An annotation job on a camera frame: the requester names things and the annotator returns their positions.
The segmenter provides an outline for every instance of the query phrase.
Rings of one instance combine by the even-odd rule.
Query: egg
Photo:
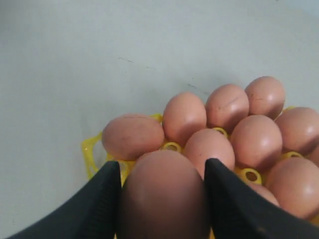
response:
[[[211,128],[194,133],[187,141],[183,154],[196,167],[202,178],[205,162],[209,158],[219,159],[230,170],[235,167],[234,150],[229,140]]]
[[[227,84],[213,91],[206,102],[207,125],[221,127],[228,133],[248,116],[249,101],[245,91],[234,84]]]
[[[166,105],[162,125],[167,139],[184,147],[193,133],[206,128],[206,122],[202,100],[191,92],[183,92]]]
[[[272,194],[267,188],[265,188],[262,185],[253,183],[253,182],[246,182],[247,185],[254,190],[256,193],[258,193],[260,196],[262,196],[267,201],[271,202],[272,204],[279,207],[279,203],[277,199],[275,198],[274,194]]]
[[[124,183],[118,239],[208,239],[209,209],[202,179],[182,154],[143,156]]]
[[[102,145],[117,159],[136,160],[164,143],[159,121],[142,114],[125,114],[111,120],[102,131]]]
[[[298,218],[311,218],[319,209],[319,168],[308,159],[280,161],[269,172],[265,186],[282,209]]]
[[[295,107],[276,120],[283,136],[285,152],[309,154],[319,143],[319,114],[308,107]]]
[[[309,160],[319,167],[319,145],[311,152]]]
[[[271,76],[252,81],[245,89],[250,115],[265,115],[275,119],[283,110],[286,95],[281,82]]]
[[[263,115],[241,120],[230,137],[236,164],[264,172],[275,164],[282,151],[283,140],[278,126]]]

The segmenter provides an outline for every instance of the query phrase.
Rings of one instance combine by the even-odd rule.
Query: yellow plastic tray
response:
[[[292,108],[294,108],[294,107],[293,106],[287,107],[283,110],[283,112],[290,110]],[[162,122],[162,115],[161,114],[155,114],[155,115],[152,115],[151,117],[154,117],[159,122]],[[227,132],[223,128],[215,127],[214,129],[221,132],[223,135],[225,135],[225,137],[227,137],[229,139],[230,135],[228,135]],[[88,175],[89,180],[99,170],[99,168],[96,166],[96,163],[94,160],[93,148],[94,148],[95,144],[101,140],[101,135],[102,135],[102,133],[100,132],[97,136],[94,136],[92,138],[88,138],[88,139],[84,140],[81,144],[82,153],[83,153],[83,157],[84,157],[84,161],[85,161],[85,167],[87,170],[87,175]],[[172,149],[172,150],[175,150],[177,152],[182,152],[182,148],[175,142],[165,141],[165,143],[162,145],[161,148],[162,149],[165,149],[165,148]],[[288,152],[288,153],[285,153],[282,155],[281,160],[286,159],[286,158],[290,158],[290,157],[304,157],[304,156],[302,156],[301,154],[299,154],[297,152]],[[111,160],[115,160],[115,158],[112,155],[107,154],[106,161],[111,161]],[[125,161],[125,160],[117,160],[117,161],[120,164],[121,183],[123,185],[127,176],[129,175],[132,168],[134,167],[135,162],[134,161]],[[258,184],[262,184],[265,177],[267,177],[267,174],[260,175],[256,170],[250,169],[250,168],[244,168],[244,169],[235,168],[235,173],[244,181],[249,180],[247,178],[247,173],[254,174],[256,176],[255,183],[258,183]],[[313,222],[314,224],[319,226],[319,214],[314,219],[312,219],[311,222]],[[214,239],[213,232],[211,232],[210,239]]]

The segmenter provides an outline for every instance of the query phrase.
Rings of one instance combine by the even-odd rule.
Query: eggshell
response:
[[[263,115],[248,116],[240,121],[230,141],[239,167],[263,172],[273,166],[282,151],[282,137],[278,126]]]
[[[274,194],[272,194],[267,188],[253,182],[246,182],[246,183],[249,187],[251,187],[251,189],[253,189],[256,193],[258,193],[264,199],[266,199],[267,201],[279,207],[279,203],[277,199],[275,198]]]
[[[311,152],[309,160],[319,167],[319,145]]]
[[[283,110],[285,89],[274,77],[257,78],[246,87],[245,92],[249,99],[250,115],[265,115],[274,120]]]
[[[205,162],[209,158],[219,159],[227,168],[235,167],[234,150],[228,139],[220,132],[205,128],[194,133],[186,143],[183,154],[204,178]]]
[[[307,219],[319,209],[319,168],[308,159],[280,161],[269,172],[265,186],[296,217]]]
[[[221,127],[231,133],[236,124],[248,116],[248,97],[237,85],[223,85],[208,97],[206,112],[208,127]]]
[[[309,154],[319,143],[319,114],[308,107],[295,107],[276,120],[283,136],[285,152]]]
[[[164,131],[154,118],[126,114],[111,120],[102,131],[105,150],[117,159],[136,160],[164,143]]]
[[[162,125],[169,141],[184,147],[193,133],[206,128],[206,110],[202,100],[184,92],[171,98],[163,114]]]
[[[159,150],[138,160],[123,186],[118,239],[208,239],[203,181],[182,154]]]

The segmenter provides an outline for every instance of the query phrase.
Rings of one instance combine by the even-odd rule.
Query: white background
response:
[[[85,184],[80,143],[117,115],[262,75],[319,110],[319,5],[285,2],[0,0],[0,238]]]

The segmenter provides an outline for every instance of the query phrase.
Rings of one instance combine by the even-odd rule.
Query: yellow egg tray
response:
[[[294,106],[287,107],[283,110],[283,112],[290,110],[294,108]],[[158,120],[160,123],[162,122],[162,115],[161,114],[154,114],[151,115],[151,117]],[[221,132],[225,137],[229,139],[230,135],[220,127],[215,127],[215,130]],[[97,142],[101,140],[102,132],[100,132],[97,136],[88,138],[84,140],[81,144],[82,153],[84,157],[85,167],[87,170],[88,179],[90,180],[94,174],[99,170],[99,168],[96,166],[94,155],[93,155],[93,148],[96,145]],[[169,142],[165,141],[162,145],[161,149],[171,149],[177,152],[182,152],[182,148],[175,142]],[[281,156],[280,160],[291,158],[291,157],[304,157],[303,155],[297,153],[297,152],[288,152],[284,153]],[[120,164],[120,170],[121,170],[121,183],[124,184],[127,176],[131,172],[132,168],[134,167],[135,162],[134,161],[127,161],[127,160],[121,160],[121,159],[115,159],[112,155],[107,153],[106,161],[113,161],[116,160]],[[262,182],[267,177],[267,174],[260,175],[256,170],[252,168],[235,168],[235,173],[243,180],[243,181],[253,181],[254,183],[262,185]],[[252,180],[249,178],[250,175],[254,175],[254,179]],[[319,214],[311,220],[312,223],[319,226]],[[211,232],[210,239],[214,239],[213,232]]]

